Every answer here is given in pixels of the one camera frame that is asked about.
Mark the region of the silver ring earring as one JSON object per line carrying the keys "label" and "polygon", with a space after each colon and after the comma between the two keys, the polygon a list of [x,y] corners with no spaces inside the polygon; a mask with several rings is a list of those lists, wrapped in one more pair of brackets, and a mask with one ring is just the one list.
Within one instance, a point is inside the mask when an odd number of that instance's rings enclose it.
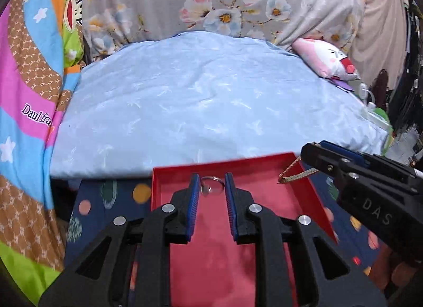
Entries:
{"label": "silver ring earring", "polygon": [[204,196],[219,195],[225,190],[225,182],[216,176],[204,176],[200,178],[200,188]]}

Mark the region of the navy planet print bedsheet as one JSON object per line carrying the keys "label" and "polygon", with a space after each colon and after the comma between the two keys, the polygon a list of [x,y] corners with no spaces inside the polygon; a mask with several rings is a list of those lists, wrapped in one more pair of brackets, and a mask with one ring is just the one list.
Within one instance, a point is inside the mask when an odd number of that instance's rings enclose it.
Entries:
{"label": "navy planet print bedsheet", "polygon": [[[70,264],[115,218],[135,220],[168,203],[186,188],[193,174],[221,179],[232,173],[235,185],[252,193],[255,202],[293,219],[309,215],[365,273],[377,259],[382,242],[337,204],[330,177],[314,174],[279,184],[282,171],[298,174],[304,166],[295,154],[211,164],[157,167],[147,179],[83,180],[67,231],[65,263]],[[230,232],[224,192],[200,194],[194,234],[187,245],[171,247],[173,306],[253,306],[255,248],[237,245]]]}

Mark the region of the pink white plush toy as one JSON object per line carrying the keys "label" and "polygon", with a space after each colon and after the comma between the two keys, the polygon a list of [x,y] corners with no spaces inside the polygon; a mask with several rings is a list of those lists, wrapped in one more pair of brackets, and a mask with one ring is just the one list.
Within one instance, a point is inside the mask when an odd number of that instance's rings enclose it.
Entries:
{"label": "pink white plush toy", "polygon": [[358,71],[336,46],[322,40],[298,38],[292,49],[321,78],[342,81],[357,80]]}

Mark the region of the beige curtain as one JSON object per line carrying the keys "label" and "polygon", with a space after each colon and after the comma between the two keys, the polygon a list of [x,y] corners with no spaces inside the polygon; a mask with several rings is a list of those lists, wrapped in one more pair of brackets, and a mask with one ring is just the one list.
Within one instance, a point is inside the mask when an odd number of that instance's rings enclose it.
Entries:
{"label": "beige curtain", "polygon": [[409,5],[409,0],[366,0],[349,52],[365,84],[371,85],[379,72],[385,70],[388,89],[395,89],[407,54],[406,7]]}

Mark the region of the light blue pillow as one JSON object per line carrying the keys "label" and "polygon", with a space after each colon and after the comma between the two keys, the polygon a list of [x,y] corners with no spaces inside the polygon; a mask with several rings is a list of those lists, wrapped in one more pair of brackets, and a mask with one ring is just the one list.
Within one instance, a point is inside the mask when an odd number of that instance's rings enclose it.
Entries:
{"label": "light blue pillow", "polygon": [[183,33],[128,45],[83,68],[50,173],[147,177],[156,166],[298,153],[322,140],[379,154],[387,131],[363,109],[275,45]]}

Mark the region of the grey floral quilt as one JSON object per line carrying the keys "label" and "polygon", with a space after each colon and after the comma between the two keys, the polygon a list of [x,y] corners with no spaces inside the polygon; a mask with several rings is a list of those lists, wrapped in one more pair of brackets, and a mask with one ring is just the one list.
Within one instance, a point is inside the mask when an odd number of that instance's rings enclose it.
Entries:
{"label": "grey floral quilt", "polygon": [[203,30],[267,40],[288,49],[298,38],[348,51],[366,0],[82,0],[85,51],[91,61],[130,43]]}

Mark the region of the colourful monkey cartoon blanket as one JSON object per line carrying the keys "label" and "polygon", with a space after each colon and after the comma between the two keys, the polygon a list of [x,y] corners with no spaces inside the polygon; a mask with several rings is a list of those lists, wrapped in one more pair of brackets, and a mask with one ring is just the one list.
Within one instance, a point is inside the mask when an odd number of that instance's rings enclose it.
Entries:
{"label": "colourful monkey cartoon blanket", "polygon": [[82,0],[7,2],[1,13],[1,261],[31,303],[63,269],[49,166],[82,57]]}

